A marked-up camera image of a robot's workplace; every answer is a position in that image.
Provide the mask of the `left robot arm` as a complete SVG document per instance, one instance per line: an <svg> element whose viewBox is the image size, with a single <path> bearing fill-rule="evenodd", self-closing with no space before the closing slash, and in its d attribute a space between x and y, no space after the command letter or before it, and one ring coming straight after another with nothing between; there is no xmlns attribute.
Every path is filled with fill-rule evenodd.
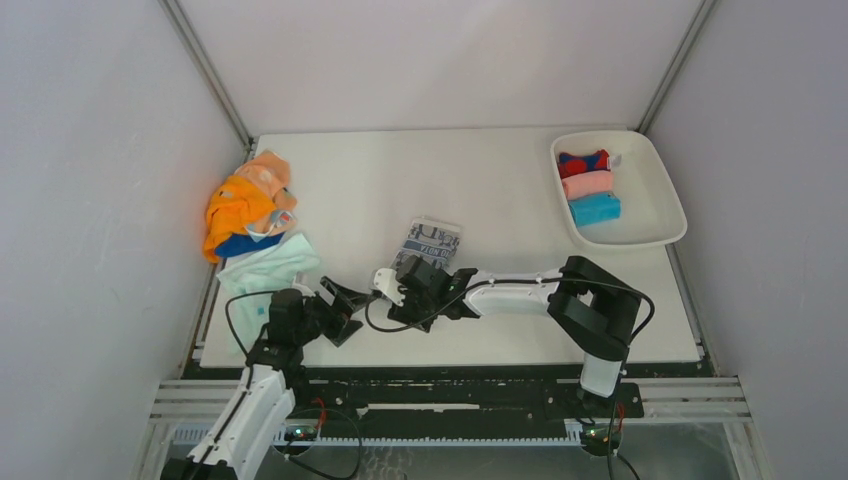
<svg viewBox="0 0 848 480"><path fill-rule="evenodd" d="M183 459L169 459L163 479L252 479L288 416L311 407L306 379L305 346L323 336L340 346L361 329L354 314L365 307L366 293L341 286L327 277L316 290L293 284L265 290L268 319L256 340L247 345L227 325L245 357L235 393L211 429Z"/></svg>

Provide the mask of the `bright blue towel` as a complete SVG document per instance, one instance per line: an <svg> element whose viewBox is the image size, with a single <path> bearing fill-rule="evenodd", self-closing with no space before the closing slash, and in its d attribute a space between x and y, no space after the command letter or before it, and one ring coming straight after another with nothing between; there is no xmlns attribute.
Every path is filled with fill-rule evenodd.
<svg viewBox="0 0 848 480"><path fill-rule="evenodd" d="M621 215L621 201L612 192L587 195L568 202L569 211L575 226L591 226L611 220Z"/></svg>

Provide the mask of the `mint green towel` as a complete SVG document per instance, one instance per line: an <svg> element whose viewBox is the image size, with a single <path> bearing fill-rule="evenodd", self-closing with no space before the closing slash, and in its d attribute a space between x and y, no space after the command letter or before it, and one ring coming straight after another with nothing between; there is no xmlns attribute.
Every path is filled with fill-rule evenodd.
<svg viewBox="0 0 848 480"><path fill-rule="evenodd" d="M214 309L220 327L218 345L224 353L240 355L269 319L271 294L291 287L296 277L320 265L307 238L296 233L281 243L229 260L217 275L219 292Z"/></svg>

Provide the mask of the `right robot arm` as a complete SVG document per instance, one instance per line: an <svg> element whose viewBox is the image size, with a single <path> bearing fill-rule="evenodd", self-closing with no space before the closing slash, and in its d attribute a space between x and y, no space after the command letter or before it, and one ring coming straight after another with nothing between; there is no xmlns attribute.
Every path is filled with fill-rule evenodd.
<svg viewBox="0 0 848 480"><path fill-rule="evenodd" d="M440 316L452 320L500 314L552 319L583 353L579 406L605 415L632 340L656 312L653 300L583 256L541 273L495 274L475 268L448 273L419 257L377 270L372 288L391 304L388 318L401 330L428 329Z"/></svg>

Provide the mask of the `white blue patterned towel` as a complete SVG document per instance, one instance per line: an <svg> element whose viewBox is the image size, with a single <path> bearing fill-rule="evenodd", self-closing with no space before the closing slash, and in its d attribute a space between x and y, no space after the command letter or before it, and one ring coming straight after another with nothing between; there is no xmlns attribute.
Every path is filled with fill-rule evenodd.
<svg viewBox="0 0 848 480"><path fill-rule="evenodd" d="M407 258L415 256L436 268L447 269L459 248L461 233L462 228L455 224L415 218L390 267L397 270Z"/></svg>

